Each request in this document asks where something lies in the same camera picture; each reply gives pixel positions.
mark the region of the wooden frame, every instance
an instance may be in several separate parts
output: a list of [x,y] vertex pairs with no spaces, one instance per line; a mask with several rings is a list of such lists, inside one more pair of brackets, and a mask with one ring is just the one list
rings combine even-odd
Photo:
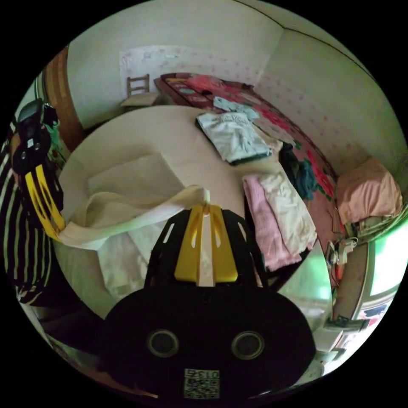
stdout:
[[[132,87],[132,82],[136,81],[145,81],[145,86],[135,86]],[[132,96],[133,91],[145,91],[150,92],[150,74],[146,74],[145,76],[139,76],[137,78],[131,78],[130,76],[127,77],[127,97],[130,98]]]

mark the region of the wooden door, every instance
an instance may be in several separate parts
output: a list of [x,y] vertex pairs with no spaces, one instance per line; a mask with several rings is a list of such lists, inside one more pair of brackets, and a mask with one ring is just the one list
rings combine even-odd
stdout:
[[78,119],[68,84],[66,46],[45,67],[44,84],[48,102],[59,117],[59,133],[67,148],[73,152],[84,140],[85,132]]

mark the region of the wallpaper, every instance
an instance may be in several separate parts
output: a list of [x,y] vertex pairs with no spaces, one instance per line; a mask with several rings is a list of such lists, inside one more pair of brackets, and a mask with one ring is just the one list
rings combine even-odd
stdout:
[[177,45],[152,45],[123,51],[119,56],[120,81],[123,98],[127,98],[127,77],[150,74],[150,90],[155,91],[153,80],[172,72],[194,72],[212,75],[228,81],[256,85],[269,60],[263,57],[260,66],[239,61],[233,56]]
[[370,155],[331,114],[301,90],[264,72],[255,91],[287,115],[319,147],[340,175],[365,162]]

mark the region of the window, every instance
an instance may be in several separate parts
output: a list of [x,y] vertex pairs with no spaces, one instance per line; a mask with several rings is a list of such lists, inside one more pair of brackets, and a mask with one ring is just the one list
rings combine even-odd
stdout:
[[408,218],[375,241],[374,279],[370,296],[397,286],[408,264]]

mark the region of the wooden chair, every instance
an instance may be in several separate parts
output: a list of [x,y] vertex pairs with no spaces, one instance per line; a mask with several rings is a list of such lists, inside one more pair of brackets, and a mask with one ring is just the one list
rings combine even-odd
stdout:
[[[132,87],[132,82],[140,81],[145,81],[145,85]],[[138,78],[131,78],[130,76],[127,77],[127,97],[130,98],[132,96],[132,92],[134,91],[150,92],[150,74],[139,76]]]
[[[143,86],[132,86],[133,82],[142,82]],[[137,94],[132,94],[132,92],[144,91]],[[125,109],[125,112],[133,111],[138,108],[144,108],[147,106],[152,106],[158,99],[159,92],[150,92],[150,74],[145,76],[139,76],[137,78],[127,78],[127,99],[124,100],[121,106]]]

